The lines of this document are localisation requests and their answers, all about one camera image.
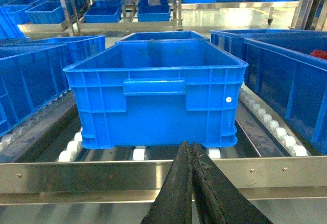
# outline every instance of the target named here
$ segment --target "red object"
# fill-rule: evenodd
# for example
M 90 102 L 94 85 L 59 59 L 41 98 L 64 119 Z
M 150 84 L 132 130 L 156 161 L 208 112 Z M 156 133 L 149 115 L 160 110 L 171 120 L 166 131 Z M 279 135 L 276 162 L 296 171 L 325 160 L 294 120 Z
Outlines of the red object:
M 327 60 L 327 52 L 323 50 L 315 50 L 310 55 L 314 57 L 318 57 L 320 59 Z

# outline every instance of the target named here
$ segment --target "shelf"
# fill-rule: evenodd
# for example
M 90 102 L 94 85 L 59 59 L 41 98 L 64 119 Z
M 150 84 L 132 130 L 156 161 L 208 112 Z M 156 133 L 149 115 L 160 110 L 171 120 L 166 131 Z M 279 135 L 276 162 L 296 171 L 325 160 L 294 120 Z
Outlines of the shelf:
M 82 32 L 106 32 L 106 31 L 157 31 L 162 28 L 173 30 L 176 28 L 175 21 L 158 22 L 121 22 L 121 23 L 81 23 Z
M 54 32 L 63 32 L 66 30 L 69 26 L 68 21 L 64 21 L 61 24 L 24 24 L 24 25 L 18 25 L 19 29 L 25 33 L 25 32 L 31 32 L 31 33 L 54 33 Z
M 299 2 L 246 2 L 246 3 L 194 3 L 182 4 L 182 9 L 219 9 L 219 8 L 295 8 Z

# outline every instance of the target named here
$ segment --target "roller conveyor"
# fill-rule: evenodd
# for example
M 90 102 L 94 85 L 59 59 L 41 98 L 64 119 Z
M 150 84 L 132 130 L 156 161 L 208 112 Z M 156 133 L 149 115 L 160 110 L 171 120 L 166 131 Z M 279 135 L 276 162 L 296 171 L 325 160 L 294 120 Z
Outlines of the roller conveyor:
M 14 143 L 4 151 L 12 153 L 12 162 L 38 163 L 0 165 L 1 182 L 7 182 L 0 187 L 1 204 L 9 205 L 2 207 L 0 222 L 140 223 L 178 147 L 146 148 L 143 162 L 133 162 L 135 148 L 125 147 L 82 150 L 75 163 L 43 163 L 54 162 L 80 129 L 74 99 L 66 102 L 53 110 L 58 118 L 20 153 L 14 155 Z M 242 101 L 237 128 L 238 144 L 220 148 L 222 159 L 214 160 L 236 188 L 273 223 L 324 223 L 326 158 L 291 157 Z M 192 223 L 199 223 L 194 204 L 192 215 Z

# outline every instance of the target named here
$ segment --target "metal shelf rack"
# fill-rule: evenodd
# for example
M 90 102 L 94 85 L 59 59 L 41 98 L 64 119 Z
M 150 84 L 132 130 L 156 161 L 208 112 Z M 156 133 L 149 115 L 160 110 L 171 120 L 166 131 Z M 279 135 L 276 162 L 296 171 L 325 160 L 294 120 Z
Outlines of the metal shelf rack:
M 134 22 L 137 12 L 135 2 L 126 3 L 128 0 L 122 1 L 123 19 L 119 23 L 85 23 L 81 18 L 77 25 L 81 32 L 106 32 L 106 31 L 158 31 L 158 30 L 176 30 L 177 29 L 177 0 L 170 0 L 173 5 L 173 16 L 171 21 L 158 22 Z
M 64 15 L 65 15 L 65 21 L 60 24 L 24 24 L 24 25 L 18 25 L 20 30 L 24 33 L 62 33 L 66 30 L 68 30 L 68 33 L 70 36 L 75 36 L 75 29 L 74 29 L 74 23 L 78 19 L 78 12 L 75 7 L 74 0 L 72 1 L 72 7 L 74 16 L 71 18 L 69 16 L 68 10 L 67 10 L 67 0 L 60 0 L 61 5 L 64 9 Z

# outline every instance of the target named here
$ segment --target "crate handle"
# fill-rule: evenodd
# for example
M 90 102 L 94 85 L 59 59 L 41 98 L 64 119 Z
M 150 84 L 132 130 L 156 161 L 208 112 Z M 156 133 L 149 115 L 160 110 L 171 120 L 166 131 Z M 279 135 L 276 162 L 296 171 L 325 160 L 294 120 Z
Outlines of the crate handle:
M 125 96 L 185 95 L 183 78 L 133 78 L 124 80 Z

